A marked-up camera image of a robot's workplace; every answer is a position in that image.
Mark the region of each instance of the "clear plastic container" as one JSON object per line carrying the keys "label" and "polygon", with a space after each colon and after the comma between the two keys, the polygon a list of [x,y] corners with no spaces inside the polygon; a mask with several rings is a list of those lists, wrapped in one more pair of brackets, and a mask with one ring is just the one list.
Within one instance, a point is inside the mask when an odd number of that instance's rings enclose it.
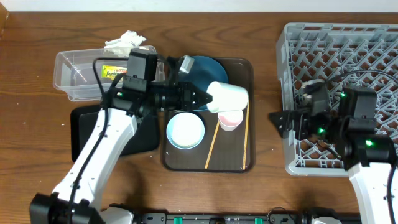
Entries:
{"label": "clear plastic container", "polygon": [[[93,71],[93,60],[98,57],[128,57],[129,49],[132,47],[118,47],[112,49],[89,49],[72,50],[59,52],[55,58],[54,68],[54,88],[62,90],[69,95],[71,101],[100,100],[101,92],[98,87]],[[146,49],[156,52],[153,46],[140,46],[140,49]],[[127,61],[100,60],[96,63],[98,75],[101,76],[102,65],[115,65],[127,67]],[[102,78],[104,90],[107,91],[112,83],[109,78]],[[163,63],[158,61],[156,68],[155,82],[165,79]]]}

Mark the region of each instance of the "yellow package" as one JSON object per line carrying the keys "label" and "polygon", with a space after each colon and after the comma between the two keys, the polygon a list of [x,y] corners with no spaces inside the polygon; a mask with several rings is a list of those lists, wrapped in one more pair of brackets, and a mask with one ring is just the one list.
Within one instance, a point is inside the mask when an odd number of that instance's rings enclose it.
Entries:
{"label": "yellow package", "polygon": [[113,66],[113,65],[103,65],[102,71],[101,71],[101,77],[102,78],[110,78],[111,80],[114,80],[116,75],[119,75],[120,73],[126,73],[126,72],[127,72],[127,68]]}

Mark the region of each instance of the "dark brown tray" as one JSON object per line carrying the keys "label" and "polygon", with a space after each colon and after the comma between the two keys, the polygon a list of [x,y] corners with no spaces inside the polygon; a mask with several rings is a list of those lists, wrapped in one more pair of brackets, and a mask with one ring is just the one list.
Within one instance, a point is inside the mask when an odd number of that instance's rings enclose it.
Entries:
{"label": "dark brown tray", "polygon": [[[254,165],[255,140],[254,140],[254,96],[253,96],[253,68],[249,61],[240,58],[215,58],[226,70],[229,83],[247,89],[249,93],[249,127],[248,144],[246,149],[246,165],[243,170],[244,132],[246,125],[246,109],[243,111],[243,122],[231,132],[219,127],[218,134],[211,153],[208,168],[205,169],[206,160],[213,140],[217,125],[217,114],[209,111],[194,111],[205,123],[205,137],[193,149],[177,149],[167,140],[166,131],[163,135],[162,163],[169,170],[195,171],[195,172],[235,172],[243,173]],[[175,116],[176,112],[165,112],[165,125]]]}

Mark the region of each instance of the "white wall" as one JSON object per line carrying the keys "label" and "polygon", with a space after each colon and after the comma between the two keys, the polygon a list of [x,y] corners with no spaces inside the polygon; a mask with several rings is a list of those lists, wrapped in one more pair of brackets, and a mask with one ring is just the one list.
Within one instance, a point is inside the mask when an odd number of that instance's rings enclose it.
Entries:
{"label": "white wall", "polygon": [[0,2],[8,11],[398,12],[398,0],[0,0]]}

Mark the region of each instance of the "transparent bin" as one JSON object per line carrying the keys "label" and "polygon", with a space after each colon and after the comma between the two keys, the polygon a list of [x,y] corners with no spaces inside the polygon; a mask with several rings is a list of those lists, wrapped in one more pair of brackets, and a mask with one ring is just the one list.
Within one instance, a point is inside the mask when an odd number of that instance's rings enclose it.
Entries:
{"label": "transparent bin", "polygon": [[[71,101],[100,100],[101,92],[93,71],[93,60],[98,57],[128,57],[133,47],[118,47],[112,49],[89,49],[59,52],[55,58],[53,85],[69,95]],[[156,52],[153,46],[140,46]],[[104,90],[107,91],[112,83],[109,78],[101,77],[102,65],[127,67],[127,61],[100,60],[96,63],[97,73],[100,76]],[[165,79],[163,63],[158,61],[155,82]]]}
{"label": "transparent bin", "polygon": [[[398,78],[398,25],[286,24],[277,42],[277,72],[284,110],[303,105],[301,85],[353,70],[382,70]],[[388,134],[398,149],[398,89],[380,74],[365,72],[328,86],[329,104],[337,110],[343,86],[365,86],[377,93],[376,134]],[[343,162],[317,139],[299,141],[294,131],[283,139],[285,169],[291,175],[348,176]]]}

